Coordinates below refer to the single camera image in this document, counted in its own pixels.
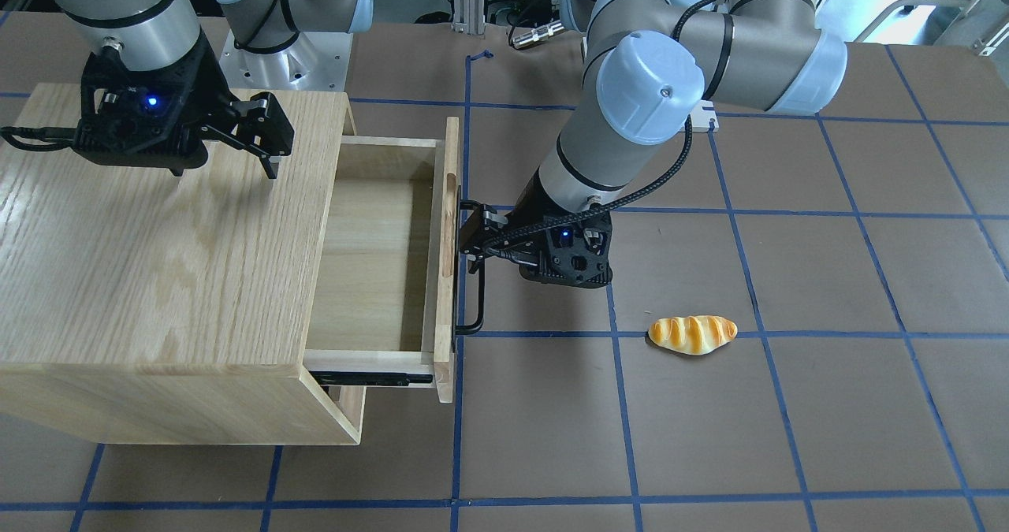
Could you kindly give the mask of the wooden drawer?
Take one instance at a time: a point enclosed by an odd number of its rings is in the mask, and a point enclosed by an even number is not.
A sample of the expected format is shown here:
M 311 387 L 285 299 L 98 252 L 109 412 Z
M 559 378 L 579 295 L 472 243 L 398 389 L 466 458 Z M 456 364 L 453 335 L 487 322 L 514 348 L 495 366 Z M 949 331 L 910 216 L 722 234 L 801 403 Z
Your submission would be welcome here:
M 346 136 L 303 365 L 327 385 L 455 385 L 459 119 L 443 140 Z

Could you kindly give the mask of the wooden drawer cabinet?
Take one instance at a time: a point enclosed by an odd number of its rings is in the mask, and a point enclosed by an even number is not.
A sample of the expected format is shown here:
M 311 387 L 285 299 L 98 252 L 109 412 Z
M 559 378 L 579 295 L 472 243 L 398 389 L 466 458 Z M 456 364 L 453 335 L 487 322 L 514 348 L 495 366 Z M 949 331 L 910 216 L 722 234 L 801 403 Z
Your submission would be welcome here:
M 108 445 L 357 445 L 363 389 L 303 366 L 346 94 L 279 91 L 277 179 L 2 148 L 2 412 Z

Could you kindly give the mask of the yellow toy bread roll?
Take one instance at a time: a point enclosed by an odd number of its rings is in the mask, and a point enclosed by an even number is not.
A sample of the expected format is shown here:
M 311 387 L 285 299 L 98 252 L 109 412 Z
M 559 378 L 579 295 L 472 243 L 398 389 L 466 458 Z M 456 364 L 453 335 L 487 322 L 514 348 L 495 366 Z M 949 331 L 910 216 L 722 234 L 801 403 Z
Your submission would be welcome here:
M 659 348 L 681 355 L 709 355 L 735 340 L 736 324 L 721 316 L 692 315 L 656 320 L 646 337 Z

